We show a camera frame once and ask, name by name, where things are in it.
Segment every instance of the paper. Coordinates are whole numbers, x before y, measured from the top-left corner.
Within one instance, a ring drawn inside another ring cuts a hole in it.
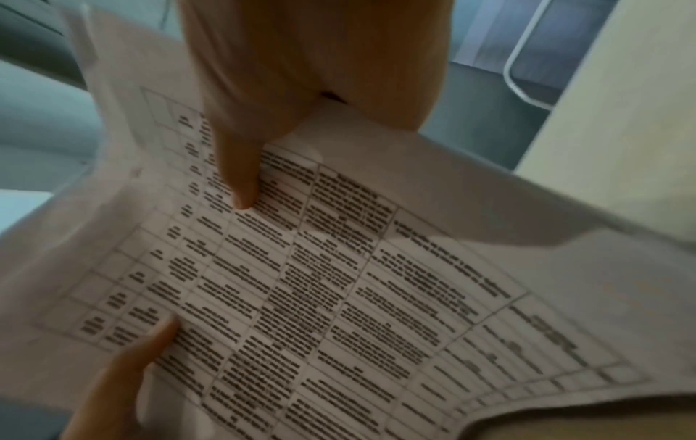
[[[696,389],[692,255],[328,102],[265,147],[260,200],[236,211],[183,47],[67,18],[133,165],[4,277],[4,310],[35,329],[4,347],[5,395],[74,405],[168,311],[184,324],[141,409],[187,438],[454,439],[505,412]],[[158,392],[186,414],[155,414]]]

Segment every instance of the finger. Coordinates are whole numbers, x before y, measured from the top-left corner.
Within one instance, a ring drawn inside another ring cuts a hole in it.
[[[172,343],[178,329],[176,316],[161,319],[146,336],[114,356],[107,367],[107,375],[141,373]]]
[[[217,170],[232,191],[232,206],[236,209],[249,209],[259,196],[263,144],[242,141],[213,121],[210,125],[215,139]]]

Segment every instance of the hand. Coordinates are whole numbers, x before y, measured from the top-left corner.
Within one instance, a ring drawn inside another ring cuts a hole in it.
[[[178,328],[178,319],[162,320],[147,336],[114,356],[89,388],[60,440],[146,438],[136,419],[136,398],[145,368],[172,342]]]
[[[178,0],[232,204],[259,192],[264,143],[331,92],[384,125],[417,130],[447,69],[453,0]]]

